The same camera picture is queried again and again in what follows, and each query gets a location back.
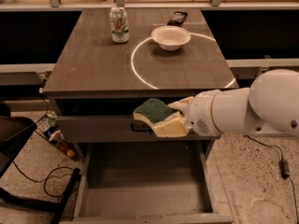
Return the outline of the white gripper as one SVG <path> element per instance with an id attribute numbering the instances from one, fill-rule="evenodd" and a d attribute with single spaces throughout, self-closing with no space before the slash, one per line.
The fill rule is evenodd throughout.
<path id="1" fill-rule="evenodd" d="M 212 105 L 220 90 L 203 91 L 196 96 L 186 97 L 168 104 L 174 110 L 184 114 L 192 130 L 200 136 L 219 136 L 212 116 Z M 175 138 L 186 136 L 190 129 L 186 119 L 176 117 L 156 124 L 153 131 L 158 137 Z"/>

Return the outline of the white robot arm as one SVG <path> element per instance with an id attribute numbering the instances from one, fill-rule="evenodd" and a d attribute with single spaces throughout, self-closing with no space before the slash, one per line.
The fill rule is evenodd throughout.
<path id="1" fill-rule="evenodd" d="M 154 129 L 159 137 L 189 132 L 219 136 L 299 136 L 299 73 L 277 69 L 258 76 L 248 88 L 203 91 L 171 104 L 177 110 Z"/>

